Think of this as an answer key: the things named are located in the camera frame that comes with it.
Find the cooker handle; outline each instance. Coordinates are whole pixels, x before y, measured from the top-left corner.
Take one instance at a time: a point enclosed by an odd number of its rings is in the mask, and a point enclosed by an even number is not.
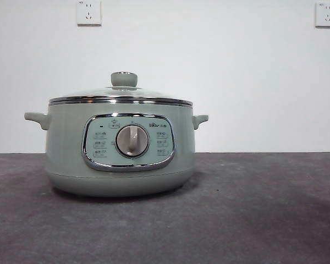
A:
[[[43,130],[49,130],[50,116],[48,114],[27,112],[24,114],[24,119],[37,122]]]
[[[209,120],[209,116],[207,114],[192,116],[192,122],[193,122],[194,130],[198,129],[200,123],[203,123],[203,122],[208,121],[208,120]]]

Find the electrical socket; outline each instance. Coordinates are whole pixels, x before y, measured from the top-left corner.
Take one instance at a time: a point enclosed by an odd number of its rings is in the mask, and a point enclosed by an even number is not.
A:
[[[100,0],[78,1],[77,25],[101,25]]]
[[[315,26],[330,28],[330,2],[320,2],[315,5]]]

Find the mint green cooker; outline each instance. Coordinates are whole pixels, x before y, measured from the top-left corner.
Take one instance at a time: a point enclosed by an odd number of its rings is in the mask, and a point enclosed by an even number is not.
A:
[[[136,74],[111,75],[112,87],[49,101],[25,113],[47,130],[52,184],[88,196],[134,196],[183,185],[194,170],[194,130],[208,121],[192,103],[136,87]]]

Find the lid knob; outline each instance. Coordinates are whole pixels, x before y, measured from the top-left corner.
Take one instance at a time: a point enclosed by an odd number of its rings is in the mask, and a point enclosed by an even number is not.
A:
[[[137,74],[130,73],[128,71],[118,71],[111,74],[111,83],[113,86],[131,86],[137,85]]]

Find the silver dial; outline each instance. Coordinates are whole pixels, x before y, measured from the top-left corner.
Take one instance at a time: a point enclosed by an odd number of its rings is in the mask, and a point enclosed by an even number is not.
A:
[[[146,151],[148,135],[140,126],[128,125],[117,134],[116,144],[122,154],[128,157],[136,157]]]

